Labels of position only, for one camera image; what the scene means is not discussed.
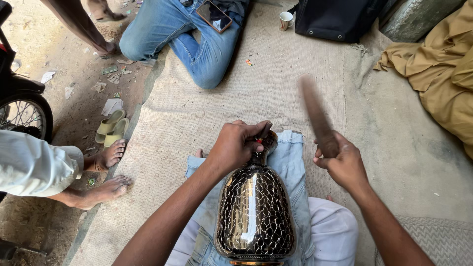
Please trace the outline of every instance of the white pants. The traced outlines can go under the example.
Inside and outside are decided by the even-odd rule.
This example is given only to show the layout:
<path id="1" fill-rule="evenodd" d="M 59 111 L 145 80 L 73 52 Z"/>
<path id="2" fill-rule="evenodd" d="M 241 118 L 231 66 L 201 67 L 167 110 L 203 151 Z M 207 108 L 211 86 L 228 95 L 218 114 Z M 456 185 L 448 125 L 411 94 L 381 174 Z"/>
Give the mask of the white pants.
<path id="1" fill-rule="evenodd" d="M 334 202 L 309 197 L 312 241 L 316 249 L 312 255 L 317 266 L 352 266 L 355 264 L 358 223 L 345 207 Z M 194 250 L 200 225 L 191 219 L 169 256 L 166 266 L 184 266 Z"/>
<path id="2" fill-rule="evenodd" d="M 74 146 L 56 147 L 31 135 L 0 130 L 0 191 L 47 197 L 66 189 L 84 169 Z"/>

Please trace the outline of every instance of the yellow slipper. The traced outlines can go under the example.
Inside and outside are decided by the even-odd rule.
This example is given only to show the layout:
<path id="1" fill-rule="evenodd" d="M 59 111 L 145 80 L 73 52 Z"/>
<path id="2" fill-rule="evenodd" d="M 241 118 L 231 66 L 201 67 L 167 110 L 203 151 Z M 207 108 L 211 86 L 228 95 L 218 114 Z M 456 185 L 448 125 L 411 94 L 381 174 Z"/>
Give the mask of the yellow slipper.
<path id="1" fill-rule="evenodd" d="M 102 120 L 97 129 L 97 134 L 95 134 L 95 141 L 100 144 L 104 143 L 105 135 L 113 131 L 117 122 L 122 120 L 125 115 L 125 110 L 116 110 L 109 118 Z"/>
<path id="2" fill-rule="evenodd" d="M 105 135 L 104 146 L 110 147 L 110 145 L 112 145 L 116 140 L 121 140 L 125 135 L 129 125 L 130 121 L 128 118 L 123 118 L 122 120 L 118 121 L 114 130 Z"/>

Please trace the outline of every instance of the brass vase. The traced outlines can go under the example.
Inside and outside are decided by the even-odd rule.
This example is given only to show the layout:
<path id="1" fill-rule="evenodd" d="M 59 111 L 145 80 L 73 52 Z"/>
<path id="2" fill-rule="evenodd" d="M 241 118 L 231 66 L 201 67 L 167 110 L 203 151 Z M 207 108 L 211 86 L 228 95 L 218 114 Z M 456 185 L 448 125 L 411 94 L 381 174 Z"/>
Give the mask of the brass vase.
<path id="1" fill-rule="evenodd" d="M 266 165 L 278 146 L 269 131 L 264 150 L 231 173 L 220 191 L 214 245 L 233 265 L 282 265 L 296 249 L 286 186 Z"/>

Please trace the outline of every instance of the white mug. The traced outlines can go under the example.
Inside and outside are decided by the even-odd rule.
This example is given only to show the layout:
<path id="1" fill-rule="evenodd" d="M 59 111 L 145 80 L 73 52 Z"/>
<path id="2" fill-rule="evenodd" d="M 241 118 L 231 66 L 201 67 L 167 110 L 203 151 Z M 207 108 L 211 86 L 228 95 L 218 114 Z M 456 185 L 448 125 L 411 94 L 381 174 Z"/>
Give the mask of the white mug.
<path id="1" fill-rule="evenodd" d="M 294 21 L 292 20 L 294 16 L 292 16 L 291 13 L 284 11 L 281 14 L 279 14 L 279 21 L 280 21 L 280 26 L 279 30 L 280 31 L 285 31 L 288 29 L 288 27 L 294 25 Z"/>

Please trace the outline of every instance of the human hand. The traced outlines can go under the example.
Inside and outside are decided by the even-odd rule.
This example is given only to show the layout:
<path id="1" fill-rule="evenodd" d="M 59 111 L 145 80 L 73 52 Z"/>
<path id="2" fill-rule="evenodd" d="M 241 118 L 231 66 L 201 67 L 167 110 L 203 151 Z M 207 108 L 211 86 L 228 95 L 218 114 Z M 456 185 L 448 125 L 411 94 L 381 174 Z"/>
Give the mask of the human hand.
<path id="1" fill-rule="evenodd" d="M 320 158 L 322 150 L 317 147 L 314 156 L 314 164 L 327 169 L 332 179 L 345 188 L 350 194 L 359 191 L 368 184 L 365 166 L 361 159 L 359 149 L 350 141 L 345 139 L 340 133 L 333 131 L 340 146 L 340 153 L 336 158 Z"/>
<path id="2" fill-rule="evenodd" d="M 248 125 L 241 120 L 226 123 L 220 131 L 217 141 L 207 156 L 205 162 L 222 175 L 242 166 L 251 158 L 255 151 L 263 151 L 263 145 L 254 140 L 268 121 Z"/>

